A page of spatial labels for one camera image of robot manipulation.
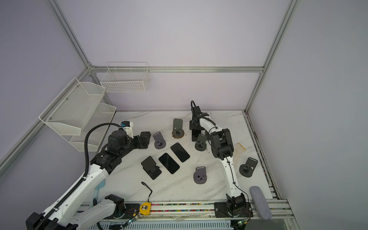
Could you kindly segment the black phone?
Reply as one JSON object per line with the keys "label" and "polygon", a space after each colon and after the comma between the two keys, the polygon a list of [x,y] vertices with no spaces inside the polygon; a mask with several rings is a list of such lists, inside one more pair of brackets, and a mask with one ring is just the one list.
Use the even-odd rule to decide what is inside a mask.
{"label": "black phone", "polygon": [[193,129],[192,130],[192,141],[196,142],[198,140],[198,136],[201,134],[201,130]]}
{"label": "black phone", "polygon": [[160,156],[159,161],[170,174],[175,174],[180,169],[179,164],[168,153]]}
{"label": "black phone", "polygon": [[170,148],[182,163],[184,163],[190,158],[190,155],[180,143],[175,143]]}
{"label": "black phone", "polygon": [[149,131],[141,132],[140,137],[141,137],[141,148],[147,149],[150,143],[151,133]]}

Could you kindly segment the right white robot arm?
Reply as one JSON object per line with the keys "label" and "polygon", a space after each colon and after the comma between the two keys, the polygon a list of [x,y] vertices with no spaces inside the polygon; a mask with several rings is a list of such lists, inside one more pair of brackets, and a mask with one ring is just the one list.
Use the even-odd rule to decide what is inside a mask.
{"label": "right white robot arm", "polygon": [[248,194],[240,189],[235,173],[234,144],[230,130],[216,125],[210,115],[202,112],[194,101],[190,104],[192,120],[189,123],[189,130],[192,132],[192,141],[196,142],[198,149],[204,148],[208,143],[214,158],[221,164],[227,188],[227,215],[239,217],[244,214],[250,219],[253,217],[250,199]]}

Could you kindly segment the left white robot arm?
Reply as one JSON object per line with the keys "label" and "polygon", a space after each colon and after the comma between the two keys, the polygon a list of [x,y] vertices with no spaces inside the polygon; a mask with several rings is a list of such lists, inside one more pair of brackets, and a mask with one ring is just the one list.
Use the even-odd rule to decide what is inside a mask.
{"label": "left white robot arm", "polygon": [[122,163],[123,157],[135,149],[147,149],[151,133],[132,136],[128,127],[121,127],[108,137],[101,152],[86,161],[83,175],[54,204],[42,213],[33,213],[26,220],[28,230],[87,230],[107,217],[120,219],[126,213],[125,201],[107,195],[101,202],[77,215],[77,209],[97,186]]}

